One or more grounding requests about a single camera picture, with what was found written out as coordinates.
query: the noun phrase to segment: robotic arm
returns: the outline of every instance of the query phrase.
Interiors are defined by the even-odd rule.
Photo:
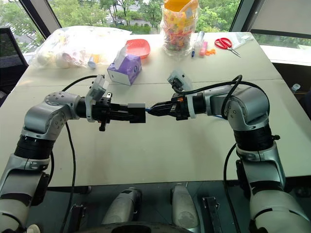
[[[251,233],[311,233],[308,217],[284,192],[285,174],[275,142],[279,136],[271,134],[265,93],[254,87],[237,88],[225,102],[230,85],[183,95],[181,91],[192,86],[182,71],[174,71],[168,81],[179,94],[175,93],[171,101],[155,104],[148,113],[185,120],[195,118],[195,114],[221,115],[224,108],[240,158],[236,162],[238,179],[250,196]]]
[[[24,232],[30,206],[43,201],[49,180],[44,170],[54,142],[68,120],[82,117],[98,121],[100,131],[105,131],[110,120],[145,123],[144,104],[111,103],[111,93],[103,97],[107,87],[104,76],[98,75],[85,98],[55,92],[27,112],[17,148],[0,180],[0,232]]]

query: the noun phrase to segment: red scissors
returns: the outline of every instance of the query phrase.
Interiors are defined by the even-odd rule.
[[[215,40],[215,45],[220,48],[220,49],[223,49],[223,50],[230,50],[231,52],[233,52],[235,55],[237,55],[238,57],[241,57],[239,55],[238,52],[236,52],[235,50],[233,50],[232,48],[232,42],[231,40],[229,40],[228,38],[219,38],[217,40]]]

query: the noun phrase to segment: wire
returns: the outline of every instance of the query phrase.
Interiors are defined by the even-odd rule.
[[[51,172],[50,172],[49,183],[51,182],[52,177],[53,177],[53,173],[54,173],[54,154],[53,154],[53,151],[51,151],[50,157],[51,157]]]
[[[220,119],[223,119],[223,117],[222,117],[222,116],[219,116],[219,115],[214,115],[214,117],[218,117],[218,118],[220,118]]]
[[[18,232],[26,232],[27,231],[27,228],[25,228],[23,226],[22,222],[19,220],[18,217],[14,216],[14,215],[12,215],[10,213],[2,213],[2,215],[10,217],[10,218],[14,219],[18,223],[18,229],[17,229]]]
[[[72,87],[73,85],[75,85],[76,83],[78,83],[80,81],[83,81],[85,79],[90,79],[90,78],[96,78],[96,77],[97,77],[97,75],[89,75],[89,76],[80,78],[80,79],[72,82],[68,86],[66,86],[62,91],[67,91],[70,87]],[[64,228],[65,228],[65,225],[66,225],[66,222],[67,222],[67,218],[68,218],[68,215],[69,215],[69,212],[70,212],[70,208],[71,208],[71,205],[72,205],[72,197],[73,197],[73,192],[74,192],[74,184],[75,184],[75,179],[76,179],[76,155],[75,155],[75,151],[74,151],[74,147],[73,147],[73,143],[72,143],[72,138],[71,138],[71,133],[70,133],[69,125],[68,125],[67,122],[65,123],[65,125],[66,125],[66,129],[67,129],[67,133],[68,133],[69,143],[70,143],[71,150],[72,150],[73,173],[72,173],[70,197],[69,197],[69,201],[68,201],[68,205],[67,205],[67,210],[66,210],[66,213],[65,213],[65,216],[64,216],[64,219],[63,219],[63,223],[62,223],[61,229],[59,231],[60,233],[62,233],[64,231]]]
[[[235,214],[235,211],[234,211],[234,208],[233,208],[233,204],[232,204],[232,201],[231,201],[231,198],[230,198],[230,195],[229,195],[229,191],[228,191],[228,186],[227,186],[227,166],[228,166],[228,161],[229,161],[230,155],[232,154],[232,151],[234,150],[235,146],[236,146],[236,143],[231,147],[231,149],[228,152],[227,157],[225,158],[225,164],[224,164],[224,190],[225,190],[225,195],[226,195],[226,197],[228,199],[230,211],[232,213],[232,218],[233,218],[235,229],[236,229],[237,233],[241,233],[240,226],[239,226],[239,223],[238,223],[238,219],[237,219],[237,216]]]
[[[261,89],[256,84],[250,83],[250,82],[246,82],[246,81],[242,81],[242,75],[238,75],[234,80],[232,80],[230,82],[216,83],[216,84],[213,84],[213,85],[201,87],[201,88],[198,88],[198,89],[195,89],[195,90],[191,90],[191,91],[180,91],[180,90],[178,90],[178,88],[175,85],[173,85],[172,88],[179,95],[191,95],[191,94],[195,94],[195,93],[198,93],[198,92],[201,92],[201,91],[206,91],[206,90],[209,90],[209,89],[213,89],[213,88],[220,87],[220,86],[225,86],[225,85],[233,85],[233,84],[236,84],[236,83],[238,83],[238,85],[239,84],[243,84],[243,85],[251,86],[251,87],[257,88],[260,91],[262,91],[263,94],[267,97],[267,100],[268,100],[268,115],[269,115],[269,113],[270,113],[270,102],[269,102],[269,98],[268,98],[267,94],[263,91],[263,89]],[[232,88],[234,88],[233,89],[233,91],[234,91],[237,88],[237,85],[236,86],[234,85]]]
[[[80,78],[72,83],[70,83],[68,86],[66,86],[62,91],[67,91],[70,87],[72,87],[73,85],[77,84],[78,82],[81,82],[85,79],[91,79],[91,78],[96,78],[97,75],[90,75],[90,76],[86,76],[86,77],[83,77],[83,78]]]
[[[70,212],[70,208],[72,205],[72,197],[73,197],[73,192],[74,192],[74,183],[75,183],[75,179],[76,179],[76,154],[74,151],[74,147],[73,147],[73,143],[72,143],[72,138],[71,138],[71,133],[70,133],[70,129],[69,129],[69,125],[66,122],[66,128],[67,128],[67,132],[68,132],[68,138],[69,138],[69,142],[70,142],[70,146],[71,146],[71,150],[72,150],[72,160],[73,160],[73,173],[72,173],[72,184],[71,184],[71,191],[70,191],[70,197],[69,197],[69,201],[68,201],[68,205],[67,205],[67,210],[64,216],[64,220],[62,223],[62,227],[60,229],[60,233],[62,233],[64,231],[65,228],[65,224],[67,222],[67,218]]]
[[[242,75],[238,75],[237,77],[234,78],[234,80],[232,80],[233,82],[235,82],[235,84],[233,85],[233,87],[230,89],[229,93],[226,95],[223,104],[222,104],[222,109],[221,109],[221,114],[223,119],[227,120],[228,117],[225,115],[225,106],[227,105],[227,102],[229,100],[229,98],[231,97],[232,93],[235,91],[235,89],[237,89],[238,85],[240,84],[240,82],[242,81]]]

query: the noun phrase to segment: marker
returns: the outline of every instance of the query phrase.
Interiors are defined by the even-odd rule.
[[[199,52],[199,55],[201,57],[205,56],[206,49],[207,49],[207,41],[203,41],[202,47],[201,47],[200,52]]]
[[[192,48],[191,57],[194,57],[194,46],[193,46],[193,48]]]

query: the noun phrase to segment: tissue box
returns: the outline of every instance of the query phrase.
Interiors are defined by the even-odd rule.
[[[116,69],[115,63],[112,63],[107,68],[107,71],[112,81],[132,85],[141,71],[140,57],[128,54],[124,57],[118,69]]]

